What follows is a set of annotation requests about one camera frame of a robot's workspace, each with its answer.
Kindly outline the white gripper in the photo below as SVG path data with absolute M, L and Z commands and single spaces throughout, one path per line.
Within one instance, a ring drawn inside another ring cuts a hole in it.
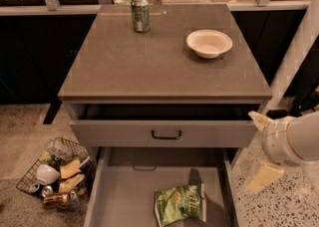
M 303 160 L 294 152 L 288 141 L 288 126 L 293 121 L 292 116 L 272 120 L 255 111 L 249 112 L 248 115 L 257 129 L 264 131 L 262 149 L 268 158 L 276 163 L 261 160 L 255 164 L 245 188 L 256 194 L 283 175 L 284 169 L 280 165 L 297 167 L 303 163 Z

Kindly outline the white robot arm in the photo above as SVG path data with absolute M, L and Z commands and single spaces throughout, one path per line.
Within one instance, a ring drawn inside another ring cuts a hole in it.
M 277 181 L 285 167 L 308 166 L 319 160 L 319 113 L 278 119 L 248 114 L 259 131 L 267 160 L 258 160 L 248 177 L 246 190 L 256 194 Z

